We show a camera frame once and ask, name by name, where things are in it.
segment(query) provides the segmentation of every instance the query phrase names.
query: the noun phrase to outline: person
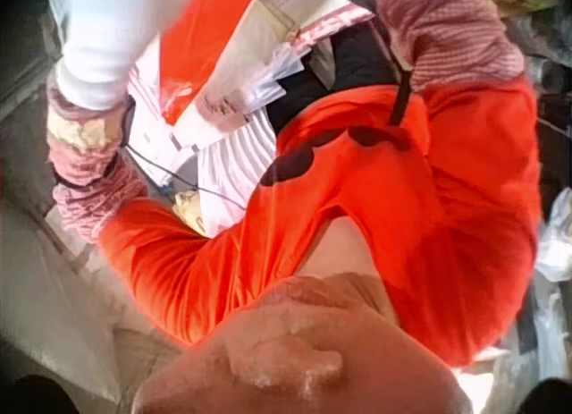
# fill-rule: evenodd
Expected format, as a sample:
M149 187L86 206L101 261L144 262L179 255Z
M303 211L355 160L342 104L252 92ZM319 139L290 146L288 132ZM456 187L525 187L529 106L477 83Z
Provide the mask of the person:
M126 98L95 111L50 80L63 221L189 346L135 412L470 411L449 368L506 331L533 269L534 94L485 1L376 6L414 94L368 27L333 37L334 87L282 81L278 157L212 240L118 153Z

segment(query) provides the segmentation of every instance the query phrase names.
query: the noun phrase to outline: white sleeve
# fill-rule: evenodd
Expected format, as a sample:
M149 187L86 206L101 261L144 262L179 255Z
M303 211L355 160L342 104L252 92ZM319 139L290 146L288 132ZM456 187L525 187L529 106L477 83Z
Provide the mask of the white sleeve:
M69 0L58 88L76 106L103 111L121 101L129 71L189 0Z

